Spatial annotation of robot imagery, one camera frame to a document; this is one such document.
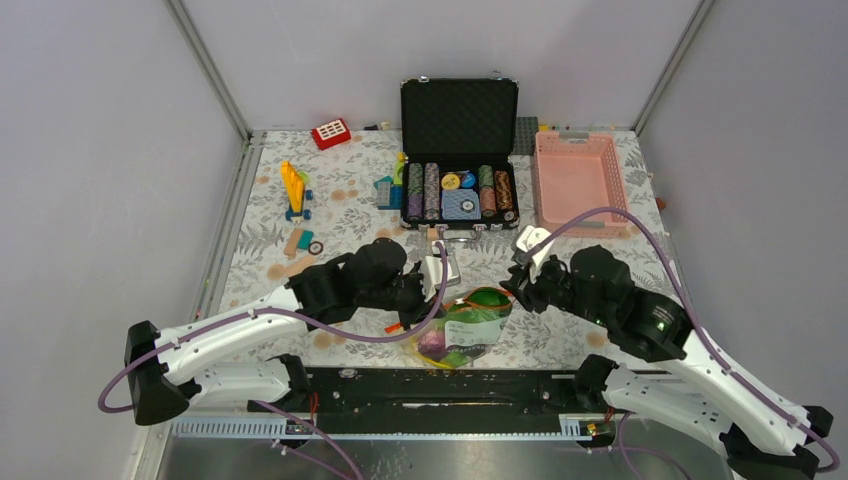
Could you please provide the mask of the clear orange-zip bag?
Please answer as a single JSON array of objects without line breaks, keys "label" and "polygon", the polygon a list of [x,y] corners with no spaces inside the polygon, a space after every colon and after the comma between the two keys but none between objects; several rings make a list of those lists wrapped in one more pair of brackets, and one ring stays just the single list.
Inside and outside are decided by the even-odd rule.
[{"label": "clear orange-zip bag", "polygon": [[502,289],[476,288],[442,304],[424,329],[401,342],[402,348],[435,368],[466,367],[499,341],[513,305],[513,296]]}]

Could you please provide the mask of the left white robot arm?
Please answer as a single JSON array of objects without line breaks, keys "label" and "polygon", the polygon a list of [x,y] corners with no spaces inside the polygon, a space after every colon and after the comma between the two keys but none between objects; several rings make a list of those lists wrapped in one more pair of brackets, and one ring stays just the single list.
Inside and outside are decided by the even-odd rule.
[{"label": "left white robot arm", "polygon": [[408,338],[438,316],[444,290],[460,272],[443,242],[431,255],[405,267],[397,242],[380,238],[354,253],[306,267],[269,294],[229,312],[179,327],[149,321],[129,328],[122,378],[139,426],[160,424],[196,405],[266,402],[288,411],[315,397],[302,360],[282,354],[235,362],[233,356],[271,340],[312,330],[339,335],[337,324],[360,309],[395,312]]}]

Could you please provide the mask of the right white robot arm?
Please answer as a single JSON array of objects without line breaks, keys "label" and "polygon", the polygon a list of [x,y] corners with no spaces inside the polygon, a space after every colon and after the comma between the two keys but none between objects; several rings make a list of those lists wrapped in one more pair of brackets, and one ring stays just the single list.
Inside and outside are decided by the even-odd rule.
[{"label": "right white robot arm", "polygon": [[558,259],[549,235],[541,227],[521,231],[502,287],[528,311],[553,307],[605,328],[621,351],[674,378],[664,384],[591,354],[574,377],[579,407],[624,410],[684,433],[714,450],[737,478],[815,477],[820,460],[807,447],[828,435],[828,410],[795,404],[757,380],[743,386],[743,368],[719,360],[675,300],[637,286],[629,266],[599,245]]}]

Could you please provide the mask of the green white bok choy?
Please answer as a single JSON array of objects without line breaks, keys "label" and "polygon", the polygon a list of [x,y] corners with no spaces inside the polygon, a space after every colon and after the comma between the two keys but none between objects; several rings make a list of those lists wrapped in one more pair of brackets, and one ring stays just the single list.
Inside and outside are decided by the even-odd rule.
[{"label": "green white bok choy", "polygon": [[508,292],[494,287],[480,287],[452,301],[435,329],[445,333],[446,349],[433,360],[460,368],[486,355],[498,343],[513,305]]}]

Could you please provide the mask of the purple toy onion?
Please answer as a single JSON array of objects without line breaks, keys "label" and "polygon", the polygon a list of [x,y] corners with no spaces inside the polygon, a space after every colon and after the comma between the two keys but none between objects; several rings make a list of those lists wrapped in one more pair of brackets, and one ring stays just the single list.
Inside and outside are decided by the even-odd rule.
[{"label": "purple toy onion", "polygon": [[417,347],[423,355],[441,355],[446,349],[445,333],[442,330],[431,330],[418,339]]}]

